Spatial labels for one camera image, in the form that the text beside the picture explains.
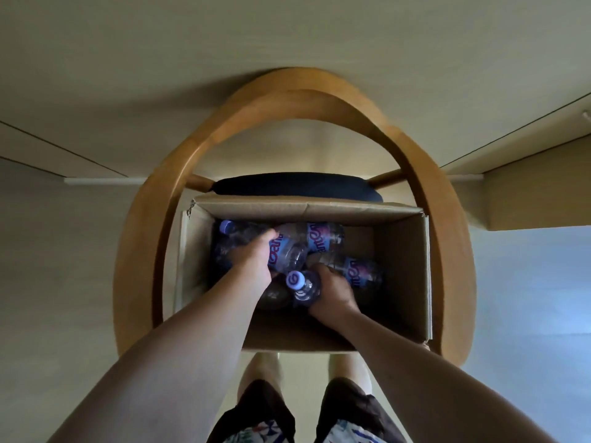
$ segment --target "chair seat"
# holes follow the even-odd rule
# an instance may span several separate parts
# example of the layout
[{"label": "chair seat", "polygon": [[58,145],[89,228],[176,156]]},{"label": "chair seat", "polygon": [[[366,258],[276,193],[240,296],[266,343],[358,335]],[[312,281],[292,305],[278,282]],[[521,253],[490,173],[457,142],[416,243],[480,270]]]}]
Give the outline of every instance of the chair seat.
[{"label": "chair seat", "polygon": [[244,196],[306,196],[383,202],[382,196],[359,177],[322,172],[270,172],[219,180],[216,194]]}]

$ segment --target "wooden chair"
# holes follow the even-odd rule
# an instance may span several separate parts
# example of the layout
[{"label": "wooden chair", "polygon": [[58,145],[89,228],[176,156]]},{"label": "wooden chair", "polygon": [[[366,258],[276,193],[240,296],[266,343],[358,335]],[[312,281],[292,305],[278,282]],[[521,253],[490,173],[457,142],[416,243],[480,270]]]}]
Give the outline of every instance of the wooden chair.
[{"label": "wooden chair", "polygon": [[164,255],[185,188],[207,192],[213,181],[193,174],[211,146],[266,122],[320,120],[382,145],[400,170],[370,178],[375,189],[408,181],[430,217],[433,335],[431,349],[456,365],[468,357],[476,315],[476,275],[468,224],[446,175],[357,88],[314,68],[287,68],[244,85],[174,149],[140,187],[119,240],[113,285],[119,354],[163,321]]}]

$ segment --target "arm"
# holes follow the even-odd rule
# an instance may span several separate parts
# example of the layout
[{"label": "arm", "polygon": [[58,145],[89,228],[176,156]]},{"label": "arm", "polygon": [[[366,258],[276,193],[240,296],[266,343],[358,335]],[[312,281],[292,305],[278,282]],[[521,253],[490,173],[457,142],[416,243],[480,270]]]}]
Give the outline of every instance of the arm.
[{"label": "arm", "polygon": [[50,443],[205,441],[271,281],[276,236],[269,230],[235,252],[232,269],[127,351]]},{"label": "arm", "polygon": [[359,312],[351,287],[325,266],[310,313],[359,351],[416,443],[554,442],[484,384]]}]

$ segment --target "bottle cap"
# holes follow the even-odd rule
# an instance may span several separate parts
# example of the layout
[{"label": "bottle cap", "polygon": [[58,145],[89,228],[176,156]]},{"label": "bottle cap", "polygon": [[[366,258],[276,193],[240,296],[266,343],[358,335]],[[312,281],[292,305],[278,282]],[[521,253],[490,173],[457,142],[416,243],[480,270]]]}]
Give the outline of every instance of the bottle cap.
[{"label": "bottle cap", "polygon": [[287,274],[285,278],[285,284],[288,288],[293,290],[299,290],[304,287],[306,282],[306,277],[303,273],[298,272],[297,270],[292,270],[290,273]]},{"label": "bottle cap", "polygon": [[223,220],[222,223],[220,224],[220,232],[223,234],[226,234],[227,227],[230,224],[232,224],[232,221],[229,221],[228,219]]}]

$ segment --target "blue label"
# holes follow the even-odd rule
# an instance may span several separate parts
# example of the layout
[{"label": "blue label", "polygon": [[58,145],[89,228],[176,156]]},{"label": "blue label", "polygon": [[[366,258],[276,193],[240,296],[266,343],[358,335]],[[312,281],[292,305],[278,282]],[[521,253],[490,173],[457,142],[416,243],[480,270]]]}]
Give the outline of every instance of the blue label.
[{"label": "blue label", "polygon": [[290,241],[288,236],[279,234],[275,239],[269,241],[269,267],[275,269],[279,254],[283,251],[285,245]]},{"label": "blue label", "polygon": [[363,288],[371,278],[368,267],[356,258],[346,258],[344,268],[344,277],[354,288]]},{"label": "blue label", "polygon": [[330,227],[328,222],[308,222],[308,249],[310,252],[328,252]]}]

